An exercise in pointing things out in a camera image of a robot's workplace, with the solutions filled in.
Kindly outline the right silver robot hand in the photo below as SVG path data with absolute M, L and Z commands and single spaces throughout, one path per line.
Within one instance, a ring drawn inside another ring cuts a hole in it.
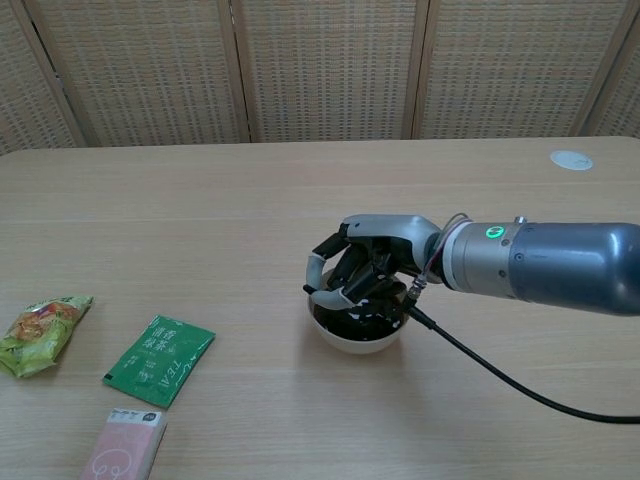
M 419 215 L 358 214 L 308 257 L 303 290 L 328 310 L 347 310 L 393 283 L 396 273 L 426 282 L 443 231 Z

